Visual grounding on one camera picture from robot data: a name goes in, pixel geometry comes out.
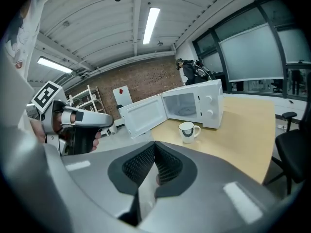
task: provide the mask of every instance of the white shelf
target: white shelf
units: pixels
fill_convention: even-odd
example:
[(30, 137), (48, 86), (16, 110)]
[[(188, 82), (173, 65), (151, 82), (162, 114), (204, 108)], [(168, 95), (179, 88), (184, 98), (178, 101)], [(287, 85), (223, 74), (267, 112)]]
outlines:
[(94, 108), (94, 110), (97, 110), (97, 112), (99, 112), (99, 111), (105, 112), (104, 105), (103, 105), (103, 102), (101, 100), (101, 96), (99, 94), (97, 87), (91, 88), (91, 87), (89, 87), (89, 85), (87, 85), (87, 90), (84, 90), (75, 96), (69, 95), (68, 102), (70, 102), (72, 104), (77, 104), (77, 102), (81, 103), (81, 102), (83, 102), (82, 98), (85, 98), (86, 96), (89, 96), (90, 101), (87, 101), (87, 102), (84, 102), (83, 104), (77, 105), (76, 108), (85, 109), (86, 106), (92, 105), (93, 102), (94, 103), (98, 102), (101, 106), (99, 106), (98, 110), (97, 110), (97, 108)]
[(85, 107), (85, 106), (88, 106), (88, 105), (90, 105), (90, 104), (92, 104), (92, 100), (90, 100), (90, 101), (87, 101), (87, 102), (85, 102), (85, 103), (83, 103), (83, 104), (80, 104), (80, 105), (78, 105), (77, 106), (77, 108), (79, 109), (79, 108), (81, 108), (81, 107)]
[(80, 99), (85, 97), (86, 95), (89, 95), (88, 90), (82, 91), (79, 94), (77, 94), (76, 96), (72, 97), (72, 99)]

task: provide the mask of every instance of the mug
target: mug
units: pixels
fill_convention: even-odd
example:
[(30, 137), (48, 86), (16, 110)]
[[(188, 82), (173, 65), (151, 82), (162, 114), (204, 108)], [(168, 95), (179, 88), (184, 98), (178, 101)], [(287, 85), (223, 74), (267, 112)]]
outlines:
[(184, 143), (191, 143), (201, 133), (201, 128), (192, 122), (183, 122), (179, 125), (179, 133)]

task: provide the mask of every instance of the window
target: window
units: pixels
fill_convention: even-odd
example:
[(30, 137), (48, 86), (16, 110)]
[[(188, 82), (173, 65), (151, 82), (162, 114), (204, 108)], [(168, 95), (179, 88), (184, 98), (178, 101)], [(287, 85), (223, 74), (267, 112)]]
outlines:
[(204, 66), (211, 72), (223, 72), (223, 66), (218, 52), (202, 57)]
[(278, 32), (284, 48), (286, 62), (311, 62), (311, 52), (307, 39), (301, 29), (289, 29)]
[(248, 80), (232, 83), (232, 91), (282, 93), (283, 80)]
[(276, 41), (267, 24), (220, 43), (230, 82), (283, 79)]
[(268, 18), (275, 26), (294, 23), (294, 16), (281, 0), (273, 0), (261, 4)]
[(207, 36), (205, 36), (201, 40), (198, 40), (197, 44), (198, 44), (200, 53), (211, 52), (214, 49), (216, 49), (216, 45), (215, 45), (214, 39), (211, 36), (211, 34), (208, 34)]
[(287, 95), (307, 97), (307, 75), (311, 70), (288, 69), (287, 70)]
[(220, 41), (264, 24), (265, 20), (257, 8), (248, 10), (215, 29)]

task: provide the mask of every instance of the hand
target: hand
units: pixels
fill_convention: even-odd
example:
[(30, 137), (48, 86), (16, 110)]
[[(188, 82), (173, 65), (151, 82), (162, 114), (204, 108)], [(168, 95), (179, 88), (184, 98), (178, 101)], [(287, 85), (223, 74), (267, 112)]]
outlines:
[[(75, 114), (71, 114), (70, 120), (71, 120), (72, 123), (75, 123), (76, 115)], [(58, 132), (58, 131), (60, 131), (62, 129), (61, 123), (62, 123), (62, 113), (57, 113), (53, 117), (53, 130), (55, 132)], [(38, 120), (30, 118), (30, 124), (31, 124), (31, 126), (33, 128), (33, 131), (34, 131), (37, 139), (39, 140), (39, 142), (44, 143), (45, 142), (45, 133), (44, 133), (44, 130), (43, 130), (41, 122), (38, 121)], [(96, 148), (97, 148), (97, 146), (99, 144), (98, 139), (100, 139), (101, 137), (102, 137), (101, 133), (97, 132), (96, 135), (95, 135), (95, 139), (93, 141), (93, 148), (92, 148), (91, 151), (96, 150)]]

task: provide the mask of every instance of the person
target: person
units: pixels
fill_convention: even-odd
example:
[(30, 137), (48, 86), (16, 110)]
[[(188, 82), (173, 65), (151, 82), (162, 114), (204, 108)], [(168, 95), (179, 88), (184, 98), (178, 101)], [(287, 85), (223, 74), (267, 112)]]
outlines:
[[(27, 0), (21, 7), (20, 12), (12, 20), (1, 41), (1, 53), (2, 51), (4, 52), (5, 58), (10, 65), (25, 80), (27, 80), (30, 59), (35, 48), (36, 38), (40, 29), (40, 18), (46, 1)], [(74, 123), (75, 115), (71, 115), (70, 119)], [(18, 127), (21, 130), (34, 133), (41, 143), (45, 142), (45, 132), (41, 122), (28, 118), (26, 111), (24, 111)], [(53, 118), (53, 130), (58, 132), (61, 129), (61, 113), (58, 113)], [(96, 150), (100, 137), (100, 133), (94, 136), (92, 150)]]
[(295, 87), (296, 87), (296, 95), (299, 95), (299, 88), (300, 88), (300, 81), (301, 81), (301, 74), (300, 70), (292, 70), (292, 91), (293, 95), (295, 95)]
[(182, 68), (184, 71), (184, 75), (188, 78), (188, 80), (186, 81), (186, 85), (194, 83), (202, 83), (207, 81), (206, 79), (203, 79), (195, 74), (192, 62), (193, 60), (183, 60), (183, 59), (178, 59), (176, 61), (177, 70)]

